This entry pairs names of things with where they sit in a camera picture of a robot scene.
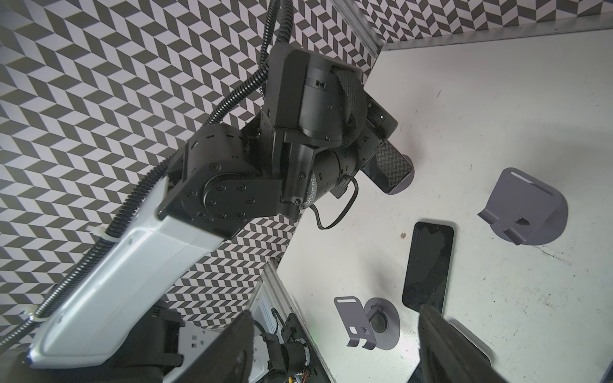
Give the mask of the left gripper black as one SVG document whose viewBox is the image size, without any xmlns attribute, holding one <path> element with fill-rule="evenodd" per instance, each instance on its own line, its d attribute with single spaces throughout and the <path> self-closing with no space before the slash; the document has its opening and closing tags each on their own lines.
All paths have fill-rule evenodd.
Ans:
<svg viewBox="0 0 613 383">
<path fill-rule="evenodd" d="M 368 163 L 383 147 L 394 131 L 398 122 L 367 94 L 367 119 L 362 132 L 354 142 L 358 162 Z"/>
</svg>

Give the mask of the white-edged phone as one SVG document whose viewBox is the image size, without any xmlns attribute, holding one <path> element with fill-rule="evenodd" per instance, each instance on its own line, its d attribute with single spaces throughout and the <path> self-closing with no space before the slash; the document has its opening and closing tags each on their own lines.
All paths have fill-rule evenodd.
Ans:
<svg viewBox="0 0 613 383">
<path fill-rule="evenodd" d="M 480 338 L 477 337 L 471 330 L 465 327 L 461 322 L 452 317 L 445 317 L 445 320 L 466 340 L 469 341 L 471 346 L 485 359 L 489 366 L 493 365 L 495 360 L 495 354 L 492 349 L 486 345 Z M 410 376 L 408 383 L 422 383 L 425 382 L 423 373 L 421 371 L 421 364 L 418 364 L 412 375 Z"/>
</svg>

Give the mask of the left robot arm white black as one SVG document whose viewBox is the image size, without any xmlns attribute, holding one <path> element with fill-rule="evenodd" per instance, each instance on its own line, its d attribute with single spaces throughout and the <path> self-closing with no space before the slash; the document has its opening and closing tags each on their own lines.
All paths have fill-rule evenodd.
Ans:
<svg viewBox="0 0 613 383">
<path fill-rule="evenodd" d="M 34 340 L 9 382 L 246 382 L 258 323 L 241 313 L 211 342 L 162 300 L 253 219 L 299 219 L 340 197 L 397 121 L 361 70 L 290 43 L 294 7 L 268 6 L 258 70 L 137 184 L 72 271 L 1 341 Z"/>
</svg>

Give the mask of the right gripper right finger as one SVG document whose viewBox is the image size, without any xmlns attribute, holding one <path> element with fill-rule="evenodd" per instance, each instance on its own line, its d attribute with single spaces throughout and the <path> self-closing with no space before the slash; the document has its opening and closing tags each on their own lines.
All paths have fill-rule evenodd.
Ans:
<svg viewBox="0 0 613 383">
<path fill-rule="evenodd" d="M 424 382 L 504 382 L 490 362 L 433 306 L 418 319 L 420 367 Z"/>
</svg>

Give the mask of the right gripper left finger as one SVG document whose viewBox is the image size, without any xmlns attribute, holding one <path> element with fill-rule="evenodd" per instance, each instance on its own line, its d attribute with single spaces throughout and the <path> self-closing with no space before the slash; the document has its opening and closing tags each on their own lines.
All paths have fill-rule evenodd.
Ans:
<svg viewBox="0 0 613 383">
<path fill-rule="evenodd" d="M 176 382 L 246 383 L 252 371 L 254 319 L 244 311 L 197 357 Z"/>
</svg>

